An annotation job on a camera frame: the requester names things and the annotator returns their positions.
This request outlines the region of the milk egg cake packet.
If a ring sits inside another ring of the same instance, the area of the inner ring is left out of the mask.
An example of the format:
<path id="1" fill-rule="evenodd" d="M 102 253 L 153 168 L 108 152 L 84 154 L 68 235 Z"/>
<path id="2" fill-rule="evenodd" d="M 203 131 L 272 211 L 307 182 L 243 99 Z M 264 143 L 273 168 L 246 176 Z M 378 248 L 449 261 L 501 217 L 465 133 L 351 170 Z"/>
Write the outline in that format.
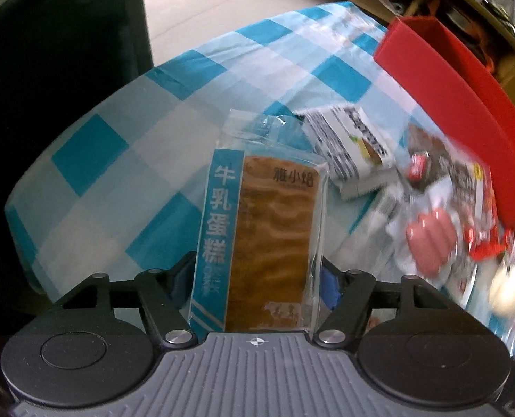
<path id="1" fill-rule="evenodd" d="M 210 332 L 313 332 L 329 169 L 301 122 L 233 110 L 210 160 L 188 322 Z"/>

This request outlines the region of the sausage packet clear plastic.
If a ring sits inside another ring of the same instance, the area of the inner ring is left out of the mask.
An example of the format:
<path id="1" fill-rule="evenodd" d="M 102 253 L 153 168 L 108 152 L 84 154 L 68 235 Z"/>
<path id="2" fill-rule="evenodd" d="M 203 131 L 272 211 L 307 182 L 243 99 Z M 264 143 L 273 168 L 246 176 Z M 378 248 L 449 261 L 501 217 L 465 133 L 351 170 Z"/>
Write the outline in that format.
<path id="1" fill-rule="evenodd" d="M 381 280 L 416 275 L 455 299 L 472 292 L 477 266 L 468 257 L 453 185 L 445 176 L 416 192 L 402 183 L 382 189 L 373 206 L 370 272 Z"/>

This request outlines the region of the black white snack packet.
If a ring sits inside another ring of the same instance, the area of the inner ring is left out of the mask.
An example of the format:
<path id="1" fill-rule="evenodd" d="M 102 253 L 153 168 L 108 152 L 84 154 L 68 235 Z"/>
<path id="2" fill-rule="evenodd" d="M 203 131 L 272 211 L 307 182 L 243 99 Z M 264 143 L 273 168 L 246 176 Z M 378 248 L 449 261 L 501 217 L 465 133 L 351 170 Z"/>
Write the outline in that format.
<path id="1" fill-rule="evenodd" d="M 361 106 L 338 104 L 297 111 L 314 152 L 347 201 L 398 181 L 393 148 Z"/>

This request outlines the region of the red spicy snack bag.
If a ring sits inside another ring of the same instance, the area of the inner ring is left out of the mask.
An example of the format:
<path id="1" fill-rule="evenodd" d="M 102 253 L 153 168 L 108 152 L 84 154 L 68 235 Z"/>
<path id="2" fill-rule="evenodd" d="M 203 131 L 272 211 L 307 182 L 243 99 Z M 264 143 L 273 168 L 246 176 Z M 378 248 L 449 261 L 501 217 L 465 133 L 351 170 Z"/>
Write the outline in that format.
<path id="1" fill-rule="evenodd" d="M 477 231 L 469 226 L 463 231 L 468 256 L 475 262 L 482 262 L 491 258 L 501 259 L 505 254 L 512 254 L 515 250 L 515 228 L 505 229 L 499 235 L 498 228 L 494 226 L 487 232 Z"/>

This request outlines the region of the round steamed cake packet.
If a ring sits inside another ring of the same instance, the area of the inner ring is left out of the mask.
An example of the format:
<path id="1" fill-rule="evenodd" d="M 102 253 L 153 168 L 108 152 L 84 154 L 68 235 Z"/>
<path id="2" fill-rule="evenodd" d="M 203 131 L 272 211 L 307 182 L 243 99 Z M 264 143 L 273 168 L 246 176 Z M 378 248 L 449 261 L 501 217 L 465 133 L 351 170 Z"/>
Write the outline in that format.
<path id="1" fill-rule="evenodd" d="M 477 264 L 466 310 L 500 338 L 515 358 L 515 240 L 504 253 Z"/>

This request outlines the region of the clear dark snack packet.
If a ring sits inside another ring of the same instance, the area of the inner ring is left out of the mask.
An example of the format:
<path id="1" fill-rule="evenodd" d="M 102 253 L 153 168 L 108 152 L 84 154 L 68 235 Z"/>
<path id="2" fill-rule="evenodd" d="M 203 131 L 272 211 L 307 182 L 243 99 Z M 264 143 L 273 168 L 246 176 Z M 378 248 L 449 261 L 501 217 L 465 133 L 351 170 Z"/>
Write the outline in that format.
<path id="1" fill-rule="evenodd" d="M 410 122 L 403 135 L 410 155 L 404 176 L 416 190 L 444 177 L 452 182 L 453 208 L 458 212 L 469 247 L 498 240 L 498 214 L 491 173 L 475 154 Z"/>

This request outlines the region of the blue white checkered tablecloth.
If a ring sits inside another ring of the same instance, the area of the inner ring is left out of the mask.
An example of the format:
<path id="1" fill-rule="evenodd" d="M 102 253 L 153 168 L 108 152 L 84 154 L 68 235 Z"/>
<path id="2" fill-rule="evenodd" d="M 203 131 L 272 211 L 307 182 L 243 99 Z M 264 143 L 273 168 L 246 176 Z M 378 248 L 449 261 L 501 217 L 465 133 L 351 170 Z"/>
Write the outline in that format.
<path id="1" fill-rule="evenodd" d="M 134 80 L 54 141 L 6 215 L 32 287 L 59 299 L 88 275 L 125 280 L 196 247 L 210 159 L 228 113 L 272 117 L 293 147 L 293 111 L 351 102 L 390 139 L 436 124 L 374 61 L 385 30 L 350 3 L 290 11 L 187 51 Z"/>

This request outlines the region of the red cardboard box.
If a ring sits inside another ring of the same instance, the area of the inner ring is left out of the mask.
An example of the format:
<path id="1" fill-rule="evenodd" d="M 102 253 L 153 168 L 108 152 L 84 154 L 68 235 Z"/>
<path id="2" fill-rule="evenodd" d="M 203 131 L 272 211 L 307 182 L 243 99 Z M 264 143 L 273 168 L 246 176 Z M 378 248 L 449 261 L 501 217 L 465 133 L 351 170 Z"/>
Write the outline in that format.
<path id="1" fill-rule="evenodd" d="M 434 17 L 394 19 L 374 59 L 489 167 L 501 223 L 515 227 L 515 106 L 496 79 Z"/>

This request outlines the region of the black cabinet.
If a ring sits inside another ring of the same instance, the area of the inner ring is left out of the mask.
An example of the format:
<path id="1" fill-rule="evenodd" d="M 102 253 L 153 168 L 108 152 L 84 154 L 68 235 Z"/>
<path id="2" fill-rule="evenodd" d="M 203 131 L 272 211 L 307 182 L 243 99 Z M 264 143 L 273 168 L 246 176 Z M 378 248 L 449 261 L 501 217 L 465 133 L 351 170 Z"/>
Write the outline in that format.
<path id="1" fill-rule="evenodd" d="M 152 65 L 144 0 L 0 0 L 0 337 L 31 311 L 10 191 L 65 128 Z"/>

